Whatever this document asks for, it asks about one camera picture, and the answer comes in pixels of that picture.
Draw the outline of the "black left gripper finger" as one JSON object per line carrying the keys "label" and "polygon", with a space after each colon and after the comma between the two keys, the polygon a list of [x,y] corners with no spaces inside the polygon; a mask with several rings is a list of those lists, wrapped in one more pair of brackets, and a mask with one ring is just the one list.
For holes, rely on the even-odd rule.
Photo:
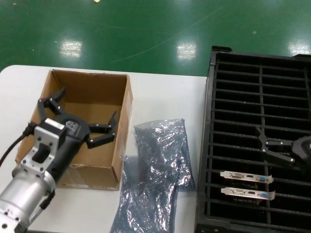
{"label": "black left gripper finger", "polygon": [[45,109],[49,108],[55,115],[62,115],[65,111],[59,105],[65,95],[66,89],[63,87],[60,91],[52,93],[47,98],[39,99],[37,102],[38,114],[40,121],[44,121],[47,118]]}
{"label": "black left gripper finger", "polygon": [[[96,148],[111,143],[116,138],[116,120],[117,111],[115,111],[107,124],[89,124],[89,135],[86,138],[86,144],[89,149]],[[91,133],[101,134],[95,138],[91,138]]]}

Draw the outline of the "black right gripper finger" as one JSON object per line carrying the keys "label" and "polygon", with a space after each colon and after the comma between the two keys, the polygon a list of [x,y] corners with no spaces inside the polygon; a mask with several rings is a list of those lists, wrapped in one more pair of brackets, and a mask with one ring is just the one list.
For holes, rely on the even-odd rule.
{"label": "black right gripper finger", "polygon": [[294,158],[290,156],[292,141],[269,139],[260,128],[257,128],[257,138],[263,160],[269,163],[294,163]]}

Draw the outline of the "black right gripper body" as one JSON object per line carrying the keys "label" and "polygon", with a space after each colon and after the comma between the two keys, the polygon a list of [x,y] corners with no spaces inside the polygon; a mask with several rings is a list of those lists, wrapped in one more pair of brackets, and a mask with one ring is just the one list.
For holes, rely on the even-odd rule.
{"label": "black right gripper body", "polygon": [[297,166],[303,174],[311,173],[310,136],[304,136],[292,142],[290,162]]}

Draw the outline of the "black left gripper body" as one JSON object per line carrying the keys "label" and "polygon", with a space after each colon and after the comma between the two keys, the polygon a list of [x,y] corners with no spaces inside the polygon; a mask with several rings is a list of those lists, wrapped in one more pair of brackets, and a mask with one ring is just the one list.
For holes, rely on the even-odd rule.
{"label": "black left gripper body", "polygon": [[73,128],[65,127],[67,134],[64,143],[58,149],[55,158],[50,163],[47,171],[55,181],[59,181],[72,162],[74,156],[79,152],[81,146],[89,137],[90,129],[88,123],[77,116],[70,114],[56,115],[56,122],[66,125],[68,121],[73,122]]}

